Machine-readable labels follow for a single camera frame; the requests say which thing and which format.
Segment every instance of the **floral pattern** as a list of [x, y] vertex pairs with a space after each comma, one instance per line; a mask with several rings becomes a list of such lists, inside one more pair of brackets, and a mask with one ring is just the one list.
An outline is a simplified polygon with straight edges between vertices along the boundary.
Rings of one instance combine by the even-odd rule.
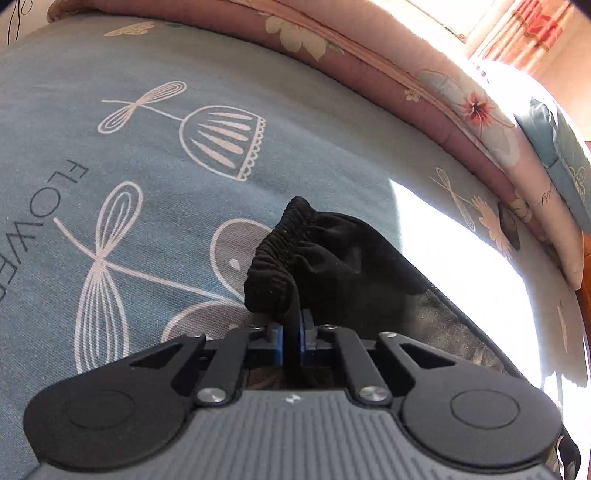
[[466, 126], [495, 155], [503, 167], [512, 167], [519, 160], [515, 126], [486, 93], [468, 77], [459, 83], [448, 76], [423, 70], [418, 79], [431, 91], [438, 92], [446, 103], [464, 120]]
[[579, 167], [577, 171], [569, 167], [570, 176], [573, 178], [574, 186], [583, 200], [585, 200], [585, 167]]
[[496, 244], [496, 248], [501, 252], [507, 260], [511, 259], [511, 243], [501, 230], [501, 223], [495, 212], [490, 208], [485, 200], [480, 197], [472, 199], [472, 205], [478, 209], [480, 215], [479, 220], [482, 225], [488, 229], [488, 235]]
[[319, 61], [326, 53], [327, 48], [334, 50], [328, 45], [328, 41], [307, 28], [288, 22], [275, 15], [269, 16], [265, 22], [267, 33], [279, 32], [281, 45], [292, 53], [297, 53], [304, 47], [316, 61]]
[[421, 96], [417, 92], [411, 90], [410, 88], [407, 88], [404, 91], [404, 96], [406, 97], [406, 100], [408, 100], [409, 102], [418, 102], [421, 98]]
[[118, 37], [119, 35], [144, 35], [148, 33], [150, 28], [154, 28], [154, 22], [140, 22], [128, 25], [127, 27], [118, 28], [105, 34], [105, 37]]

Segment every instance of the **pink quilt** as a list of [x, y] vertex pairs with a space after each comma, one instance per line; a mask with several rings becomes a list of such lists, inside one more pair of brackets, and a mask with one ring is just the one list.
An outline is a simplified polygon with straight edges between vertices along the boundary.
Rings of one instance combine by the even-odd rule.
[[83, 9], [175, 21], [231, 35], [317, 68], [416, 127], [460, 161], [542, 242], [569, 284], [583, 275], [583, 238], [531, 144], [467, 59], [402, 0], [55, 0], [50, 21]]

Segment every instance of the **black cloth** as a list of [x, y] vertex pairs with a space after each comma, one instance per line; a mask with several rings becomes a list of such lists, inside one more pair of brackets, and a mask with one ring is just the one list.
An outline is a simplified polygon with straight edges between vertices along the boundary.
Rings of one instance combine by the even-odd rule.
[[[393, 331], [521, 377], [499, 348], [379, 232], [341, 213], [317, 212], [295, 197], [256, 249], [244, 284], [248, 310], [283, 324], [284, 365], [296, 366], [300, 311], [317, 325], [348, 327], [365, 339]], [[564, 430], [560, 453], [579, 470]]]

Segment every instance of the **wall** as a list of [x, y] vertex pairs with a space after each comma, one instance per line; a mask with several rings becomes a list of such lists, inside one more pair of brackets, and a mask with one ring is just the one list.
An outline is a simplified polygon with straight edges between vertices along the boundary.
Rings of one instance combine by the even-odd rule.
[[535, 77], [591, 140], [591, 21], [576, 13]]

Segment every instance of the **ribbed gray surface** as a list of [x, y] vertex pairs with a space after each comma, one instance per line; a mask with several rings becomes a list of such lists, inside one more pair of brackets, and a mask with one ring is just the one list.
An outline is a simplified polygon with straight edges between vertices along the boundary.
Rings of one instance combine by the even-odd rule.
[[[42, 465], [32, 480], [454, 480], [491, 478], [439, 465], [415, 450], [392, 417], [352, 405], [342, 391], [245, 391], [226, 408], [200, 410], [172, 447], [111, 473]], [[545, 467], [498, 475], [555, 480]]]

